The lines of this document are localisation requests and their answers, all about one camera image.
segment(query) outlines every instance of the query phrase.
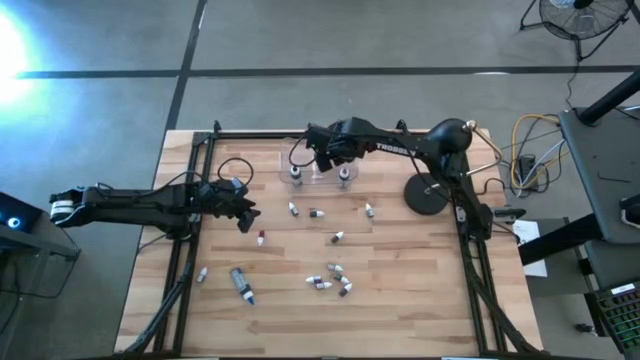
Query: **light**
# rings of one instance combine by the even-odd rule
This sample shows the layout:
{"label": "light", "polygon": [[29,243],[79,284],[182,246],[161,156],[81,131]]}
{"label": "light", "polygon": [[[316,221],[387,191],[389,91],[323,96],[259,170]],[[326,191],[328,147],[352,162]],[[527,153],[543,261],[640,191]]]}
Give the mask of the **light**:
{"label": "light", "polygon": [[9,221],[7,221],[7,225],[9,225],[10,228],[12,229],[17,229],[21,224],[20,219],[18,218],[11,218],[9,219]]}
{"label": "light", "polygon": [[509,75],[509,73],[502,71],[485,71],[479,73],[473,73],[473,75]]}
{"label": "light", "polygon": [[0,104],[13,102],[31,87],[31,82],[15,79],[28,69],[27,52],[18,27],[9,12],[0,6]]}

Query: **fan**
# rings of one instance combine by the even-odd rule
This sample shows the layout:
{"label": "fan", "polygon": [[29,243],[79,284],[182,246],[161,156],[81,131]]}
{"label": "fan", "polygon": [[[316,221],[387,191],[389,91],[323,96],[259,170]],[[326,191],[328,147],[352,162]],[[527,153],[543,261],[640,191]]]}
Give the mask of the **fan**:
{"label": "fan", "polygon": [[[633,0],[539,0],[539,23],[524,24],[524,19],[538,0],[533,0],[520,19],[520,30],[544,26],[553,35],[572,40],[576,46],[576,57],[582,61],[600,48],[613,32],[627,21]],[[586,56],[582,55],[581,40],[591,39],[607,33]]]}

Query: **wooden table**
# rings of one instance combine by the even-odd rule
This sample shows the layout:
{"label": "wooden table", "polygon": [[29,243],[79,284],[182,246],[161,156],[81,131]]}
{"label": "wooden table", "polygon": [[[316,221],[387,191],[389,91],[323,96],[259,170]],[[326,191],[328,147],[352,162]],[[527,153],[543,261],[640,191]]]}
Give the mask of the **wooden table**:
{"label": "wooden table", "polygon": [[[186,169],[192,134],[167,133],[156,187]],[[360,175],[349,192],[291,195],[278,176],[280,143],[216,141],[212,179],[225,159],[247,159],[256,171],[247,198],[258,204],[262,215],[247,234],[237,230],[235,220],[204,218],[195,272],[197,276],[206,266],[209,274],[191,290],[183,355],[477,355],[452,210],[425,217],[405,205],[402,190],[415,173],[409,159],[374,152],[360,163]],[[468,158],[474,168],[494,156],[475,137]],[[223,176],[247,174],[246,165],[238,162],[225,168]],[[499,178],[496,168],[474,175],[476,191],[490,177]],[[480,199],[490,206],[505,201],[497,182],[491,182]],[[289,214],[289,201],[297,205],[299,217]],[[374,207],[373,219],[365,216],[365,203]],[[312,207],[326,216],[309,218]],[[259,230],[266,231],[262,247],[256,244]],[[329,240],[337,231],[345,236],[333,245]],[[145,228],[142,242],[158,235],[157,229]],[[487,244],[500,305],[527,340],[541,348],[513,237],[494,233]],[[116,350],[131,344],[157,311],[170,248],[169,241],[161,240],[137,257]],[[322,291],[304,281],[316,274],[328,278],[328,262],[342,265],[353,282],[344,298],[338,296],[341,286],[335,281]],[[229,271],[236,266],[254,289],[254,307],[233,287]],[[487,336],[494,344],[487,314],[483,308]],[[170,317],[169,345],[174,322],[175,316]]]}

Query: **white paper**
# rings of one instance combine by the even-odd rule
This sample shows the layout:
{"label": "white paper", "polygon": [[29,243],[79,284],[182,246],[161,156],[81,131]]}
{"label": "white paper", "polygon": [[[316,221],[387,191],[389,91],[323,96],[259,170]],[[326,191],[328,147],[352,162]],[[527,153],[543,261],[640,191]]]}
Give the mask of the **white paper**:
{"label": "white paper", "polygon": [[[513,232],[520,237],[520,245],[540,237],[538,223],[535,221],[516,220]],[[547,266],[544,260],[536,261],[524,267],[524,274],[528,276],[547,277]]]}

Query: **round black base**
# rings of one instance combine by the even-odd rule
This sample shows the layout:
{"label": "round black base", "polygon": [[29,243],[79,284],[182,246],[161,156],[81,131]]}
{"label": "round black base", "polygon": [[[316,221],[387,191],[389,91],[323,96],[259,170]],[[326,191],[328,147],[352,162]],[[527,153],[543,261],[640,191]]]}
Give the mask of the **round black base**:
{"label": "round black base", "polygon": [[[437,183],[429,174],[422,174],[422,177],[429,185]],[[441,188],[431,189],[429,193],[425,193],[426,189],[420,175],[413,175],[404,186],[404,201],[420,215],[435,215],[447,206],[449,194]]]}

